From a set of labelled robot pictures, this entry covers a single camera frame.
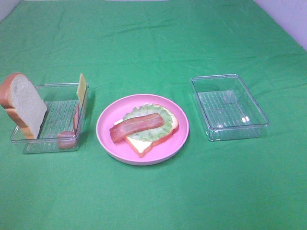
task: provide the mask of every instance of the plastic bacon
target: plastic bacon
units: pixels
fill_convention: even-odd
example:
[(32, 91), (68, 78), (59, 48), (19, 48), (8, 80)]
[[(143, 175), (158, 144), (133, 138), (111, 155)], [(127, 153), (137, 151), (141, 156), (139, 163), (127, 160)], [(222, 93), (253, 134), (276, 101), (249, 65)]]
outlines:
[(163, 118), (158, 113), (139, 116), (124, 120), (110, 128), (111, 139), (119, 142), (126, 136), (151, 128), (158, 128), (164, 124)]

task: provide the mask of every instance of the sandwich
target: sandwich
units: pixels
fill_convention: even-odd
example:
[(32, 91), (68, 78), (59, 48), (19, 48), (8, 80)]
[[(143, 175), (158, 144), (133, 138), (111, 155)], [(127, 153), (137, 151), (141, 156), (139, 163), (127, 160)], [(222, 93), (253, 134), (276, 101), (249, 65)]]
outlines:
[(168, 140), (179, 129), (176, 116), (158, 104), (134, 108), (110, 128), (112, 141), (126, 141), (142, 158), (154, 146)]
[(47, 106), (34, 85), (22, 73), (10, 74), (0, 85), (0, 104), (26, 139), (36, 139)]

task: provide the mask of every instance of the white bread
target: white bread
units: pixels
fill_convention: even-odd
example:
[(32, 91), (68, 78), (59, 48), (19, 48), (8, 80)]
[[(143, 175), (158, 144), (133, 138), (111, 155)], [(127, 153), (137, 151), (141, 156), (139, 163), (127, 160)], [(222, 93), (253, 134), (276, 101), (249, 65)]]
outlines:
[[(146, 153), (148, 153), (154, 146), (157, 146), (166, 140), (168, 140), (179, 128), (179, 122), (176, 118), (176, 116), (163, 107), (172, 117), (172, 129), (171, 131), (166, 134), (164, 137), (160, 138), (159, 140), (156, 141), (141, 141), (141, 140), (136, 140), (130, 137), (125, 137), (125, 141), (132, 147), (132, 149), (139, 155), (140, 158), (142, 158)], [(123, 119), (117, 121), (114, 123), (114, 125), (122, 122)]]
[(10, 74), (0, 85), (0, 104), (26, 139), (36, 139), (47, 107), (22, 73)]

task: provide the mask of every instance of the green fabric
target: green fabric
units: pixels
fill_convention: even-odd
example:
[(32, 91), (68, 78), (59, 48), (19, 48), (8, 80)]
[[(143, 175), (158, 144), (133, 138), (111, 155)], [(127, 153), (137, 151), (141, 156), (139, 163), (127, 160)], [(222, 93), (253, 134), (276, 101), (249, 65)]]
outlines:
[[(76, 152), (23, 155), (0, 109), (0, 229), (303, 230), (307, 53), (252, 0), (22, 1), (0, 24), (0, 80), (89, 85)], [(270, 120), (260, 138), (207, 140), (190, 78), (239, 74)], [(99, 144), (113, 101), (176, 102), (190, 133), (171, 159), (131, 166)]]

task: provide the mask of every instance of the clear plastic container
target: clear plastic container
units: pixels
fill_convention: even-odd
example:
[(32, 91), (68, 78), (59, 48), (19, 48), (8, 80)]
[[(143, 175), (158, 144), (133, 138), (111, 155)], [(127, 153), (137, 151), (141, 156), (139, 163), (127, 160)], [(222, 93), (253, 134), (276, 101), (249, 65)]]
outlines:
[(208, 139), (257, 138), (269, 121), (237, 74), (191, 79)]
[[(43, 123), (37, 139), (25, 139), (20, 128), (15, 127), (11, 142), (16, 144), (24, 154), (75, 151), (80, 147), (79, 137), (85, 124), (84, 117), (88, 97), (86, 86), (83, 105), (79, 105), (77, 129), (73, 129), (73, 114), (80, 104), (76, 94), (79, 83), (46, 84), (36, 87), (41, 98), (47, 105)], [(58, 138), (62, 131), (73, 131), (69, 137)]]

